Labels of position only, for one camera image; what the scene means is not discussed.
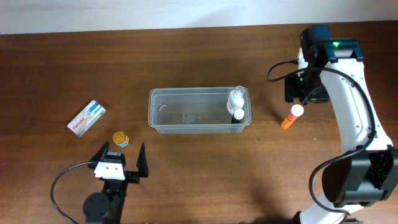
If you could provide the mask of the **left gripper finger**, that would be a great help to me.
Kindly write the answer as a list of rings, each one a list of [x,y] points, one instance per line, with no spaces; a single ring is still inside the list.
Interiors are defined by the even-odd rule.
[[[146,146],[144,143],[141,144],[139,156],[137,158],[136,167],[137,167],[137,171],[138,171],[140,177],[148,178],[149,167],[147,165]]]
[[[109,141],[106,140],[102,147],[97,151],[94,156],[90,159],[90,162],[100,162],[102,161],[109,151]]]

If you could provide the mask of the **dark bottle white cap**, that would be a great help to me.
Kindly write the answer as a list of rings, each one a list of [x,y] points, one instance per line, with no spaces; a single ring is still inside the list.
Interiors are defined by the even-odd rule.
[[[243,109],[237,109],[231,118],[231,124],[240,124],[244,118],[245,112]]]

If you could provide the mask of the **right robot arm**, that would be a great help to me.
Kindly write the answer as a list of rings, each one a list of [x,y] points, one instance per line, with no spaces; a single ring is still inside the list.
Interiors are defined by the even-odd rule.
[[[293,221],[343,223],[353,212],[389,198],[397,185],[397,150],[373,107],[358,41],[334,39],[328,26],[313,25],[300,42],[298,70],[285,79],[285,100],[331,102],[341,155],[316,168],[322,193]]]

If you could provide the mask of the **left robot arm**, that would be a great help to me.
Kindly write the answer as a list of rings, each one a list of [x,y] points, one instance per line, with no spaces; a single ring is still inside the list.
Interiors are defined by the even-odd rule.
[[[127,187],[139,184],[149,176],[146,146],[141,144],[136,162],[136,171],[125,170],[126,159],[121,152],[110,152],[106,141],[90,159],[88,167],[94,170],[97,179],[104,182],[103,189],[89,195],[83,203],[86,223],[120,223]]]

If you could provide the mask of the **small gold lid jar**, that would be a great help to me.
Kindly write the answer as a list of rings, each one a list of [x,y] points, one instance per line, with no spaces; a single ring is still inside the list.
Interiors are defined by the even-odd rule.
[[[119,147],[125,147],[129,144],[129,138],[124,132],[117,131],[113,134],[113,142]]]

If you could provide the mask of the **orange tube white cap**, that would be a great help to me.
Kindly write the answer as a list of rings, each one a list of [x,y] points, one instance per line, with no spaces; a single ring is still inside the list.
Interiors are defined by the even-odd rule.
[[[291,107],[290,113],[286,116],[283,122],[281,122],[281,128],[288,129],[296,121],[296,119],[303,114],[304,108],[302,105],[293,105],[293,107]]]

